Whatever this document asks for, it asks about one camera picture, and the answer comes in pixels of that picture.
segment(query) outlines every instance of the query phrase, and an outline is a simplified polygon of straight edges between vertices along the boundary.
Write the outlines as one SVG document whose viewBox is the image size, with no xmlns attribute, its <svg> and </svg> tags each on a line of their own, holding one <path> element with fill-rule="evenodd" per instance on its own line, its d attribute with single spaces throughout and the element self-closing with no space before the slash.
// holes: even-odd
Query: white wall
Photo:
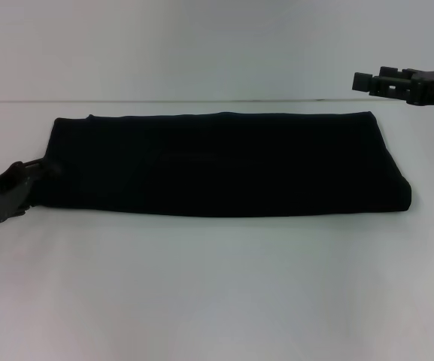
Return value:
<svg viewBox="0 0 434 361">
<path fill-rule="evenodd" d="M 349 99 L 434 70 L 434 1 L 0 0 L 0 100 Z"/>
</svg>

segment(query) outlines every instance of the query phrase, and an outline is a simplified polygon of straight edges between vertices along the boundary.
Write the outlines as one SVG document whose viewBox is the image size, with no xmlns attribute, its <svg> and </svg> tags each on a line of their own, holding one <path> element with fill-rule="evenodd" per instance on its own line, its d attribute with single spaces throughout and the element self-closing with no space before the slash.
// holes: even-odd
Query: folded black fabric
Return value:
<svg viewBox="0 0 434 361">
<path fill-rule="evenodd" d="M 406 211 L 372 113 L 57 119 L 33 205 L 199 217 Z"/>
</svg>

